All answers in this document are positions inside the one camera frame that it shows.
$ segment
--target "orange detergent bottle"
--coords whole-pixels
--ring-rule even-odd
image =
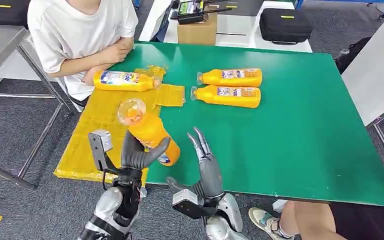
[[[235,87],[208,85],[190,89],[191,100],[202,100],[208,104],[256,108],[260,104],[261,91],[257,87]]]
[[[198,85],[208,84],[228,87],[256,87],[263,81],[263,73],[259,68],[214,69],[206,73],[198,72]]]
[[[93,76],[95,88],[108,91],[144,92],[157,88],[162,81],[158,76],[124,71],[97,71]]]
[[[145,148],[153,149],[166,137],[170,137],[164,129],[163,121],[152,112],[147,112],[145,103],[138,98],[122,102],[117,111],[118,120],[128,125],[128,130]],[[167,150],[158,161],[164,166],[172,166],[180,156],[180,148],[171,139]]]

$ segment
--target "robotic arm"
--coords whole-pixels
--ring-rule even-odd
[[[199,141],[187,134],[198,156],[200,180],[192,186],[178,183],[167,177],[168,185],[178,191],[173,195],[172,207],[192,219],[203,219],[210,240],[248,240],[242,233],[243,222],[238,204],[230,193],[223,191],[219,164],[205,136],[196,128]],[[129,132],[124,137],[121,168],[116,168],[107,152],[113,148],[111,135],[96,130],[88,135],[96,167],[103,172],[101,195],[89,222],[78,240],[126,240],[137,220],[141,202],[142,169],[148,167],[170,143],[165,138],[149,152]],[[105,188],[105,174],[117,175],[111,187]]]
[[[166,181],[173,195],[172,207],[192,218],[202,218],[210,240],[248,240],[242,233],[243,222],[238,204],[232,194],[223,191],[219,163],[211,152],[205,136],[194,127],[199,141],[190,133],[198,156],[200,180],[192,186],[178,183],[173,177]]]
[[[105,192],[77,239],[125,240],[140,211],[142,169],[148,167],[166,151],[170,138],[164,138],[156,148],[144,152],[144,146],[127,131],[121,153],[122,167],[116,168],[107,155],[113,148],[110,133],[96,130],[89,133],[88,137],[95,165],[103,171],[102,185]],[[108,189],[105,188],[106,173],[118,176]]]

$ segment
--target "shorts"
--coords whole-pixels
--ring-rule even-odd
[[[72,97],[72,96],[70,96],[70,94],[68,95],[68,97],[70,98],[70,100],[73,102],[73,103],[75,103],[75,104],[77,104],[77,105],[79,105],[79,106],[81,106],[81,107],[86,107],[86,104],[88,103],[88,101],[89,101],[89,97],[86,97],[84,100],[77,100],[77,99],[75,99],[74,97]]]
[[[329,204],[336,233],[347,240],[384,240],[384,206]]]

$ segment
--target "black case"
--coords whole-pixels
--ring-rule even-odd
[[[302,43],[311,36],[313,26],[301,10],[266,8],[262,11],[259,28],[266,41]]]
[[[27,26],[30,0],[0,0],[0,25]]]

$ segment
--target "white t-shirt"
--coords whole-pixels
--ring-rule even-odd
[[[43,69],[52,74],[65,59],[83,58],[121,37],[133,37],[138,17],[132,0],[101,0],[94,15],[78,11],[66,0],[31,0],[27,21]],[[69,94],[80,101],[94,90],[82,82],[85,73],[64,77]]]

